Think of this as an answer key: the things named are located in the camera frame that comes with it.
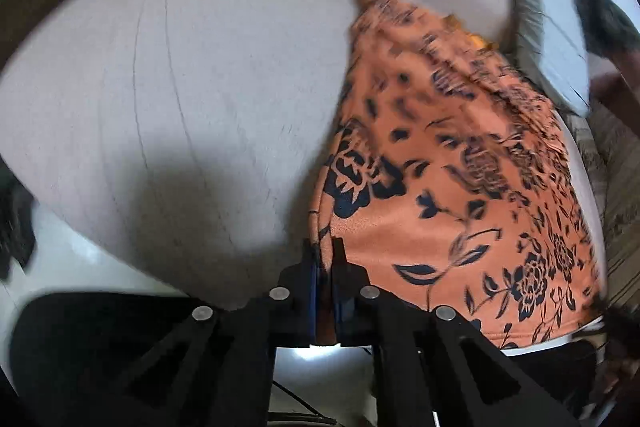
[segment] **black floral pattern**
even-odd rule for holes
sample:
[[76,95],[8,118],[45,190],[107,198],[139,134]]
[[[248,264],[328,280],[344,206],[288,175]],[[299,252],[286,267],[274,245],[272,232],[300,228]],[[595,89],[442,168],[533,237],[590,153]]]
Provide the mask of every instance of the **black floral pattern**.
[[522,179],[522,186],[527,190],[538,191],[539,188],[546,188],[546,183],[540,174],[544,174],[545,169],[538,155],[527,150],[522,142],[516,142],[505,147],[511,162],[518,168]]
[[571,282],[571,270],[575,266],[574,251],[567,247],[564,237],[560,233],[552,233],[551,242],[553,243],[556,267],[562,272],[564,280]]
[[[428,310],[456,303],[501,348],[567,331],[572,312],[597,294],[597,269],[551,103],[495,52],[447,41],[460,30],[443,30],[423,10],[397,0],[364,6],[352,28],[337,147],[324,166],[332,219],[404,196],[360,215],[364,227],[388,217],[408,233],[398,245],[415,245],[401,264],[390,261],[400,291],[413,286],[409,300]],[[381,34],[388,52],[374,63],[364,50]],[[403,60],[410,54],[415,60]],[[432,161],[422,150],[434,151]],[[318,223],[320,241],[340,230]],[[355,234],[359,226],[341,229]],[[372,247],[384,256],[395,245]],[[390,267],[380,264],[370,266]]]
[[541,255],[529,252],[522,266],[513,272],[511,294],[518,303],[518,320],[528,319],[546,295],[546,261]]
[[481,137],[471,136],[466,140],[460,159],[465,167],[464,172],[453,165],[445,167],[453,179],[469,192],[484,192],[492,200],[502,199],[502,195],[509,190],[509,184],[500,170],[498,156],[484,146]]
[[384,156],[372,155],[367,130],[357,121],[342,130],[329,166],[324,192],[334,198],[334,214],[343,219],[369,205],[371,198],[406,194],[402,170]]
[[468,84],[448,67],[434,71],[431,82],[433,87],[444,96],[460,96],[465,100],[473,100],[476,97]]

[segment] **black mount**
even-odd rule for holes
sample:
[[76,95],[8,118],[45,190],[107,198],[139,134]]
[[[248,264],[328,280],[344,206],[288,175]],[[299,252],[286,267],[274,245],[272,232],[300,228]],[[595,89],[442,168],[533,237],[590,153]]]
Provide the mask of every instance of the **black mount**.
[[[277,347],[316,341],[320,267],[306,243],[277,288],[233,312],[187,317],[70,418],[69,425],[267,425]],[[558,402],[452,308],[428,313],[370,286],[334,239],[335,333],[342,346],[372,346],[381,427],[577,426]],[[185,345],[161,404],[136,382]]]

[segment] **silver bolt head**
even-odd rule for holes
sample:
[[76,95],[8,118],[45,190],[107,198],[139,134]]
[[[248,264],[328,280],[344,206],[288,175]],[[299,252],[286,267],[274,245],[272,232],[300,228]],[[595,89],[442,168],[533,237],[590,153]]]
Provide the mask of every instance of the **silver bolt head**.
[[197,321],[208,321],[213,316],[213,310],[208,306],[198,306],[191,312],[191,317]]
[[438,306],[436,317],[443,321],[452,321],[456,317],[456,311],[451,306]]
[[366,299],[377,299],[380,296],[380,288],[377,286],[363,286],[360,289],[360,295]]
[[271,288],[271,291],[269,292],[269,296],[274,301],[284,301],[285,299],[289,298],[289,295],[289,290],[284,286],[276,286],[275,288]]

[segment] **wire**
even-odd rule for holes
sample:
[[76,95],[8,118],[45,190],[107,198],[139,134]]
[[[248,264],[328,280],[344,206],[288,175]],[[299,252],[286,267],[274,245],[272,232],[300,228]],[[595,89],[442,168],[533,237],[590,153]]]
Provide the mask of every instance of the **wire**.
[[320,423],[324,425],[338,425],[338,422],[327,416],[317,414],[304,414],[298,412],[270,412],[267,421],[269,422],[306,422]]
[[327,416],[325,416],[324,414],[322,414],[321,412],[319,412],[317,409],[314,409],[313,407],[311,407],[307,402],[305,402],[304,400],[302,400],[302,398],[300,398],[297,394],[295,394],[293,391],[290,391],[289,389],[287,389],[286,387],[284,387],[282,384],[276,382],[275,380],[273,380],[273,384],[281,391],[284,391],[284,393],[287,393],[290,397],[292,397],[296,402],[298,402],[301,406],[305,407],[308,411],[312,412],[313,414],[315,414],[316,416],[322,417],[322,418],[327,418]]

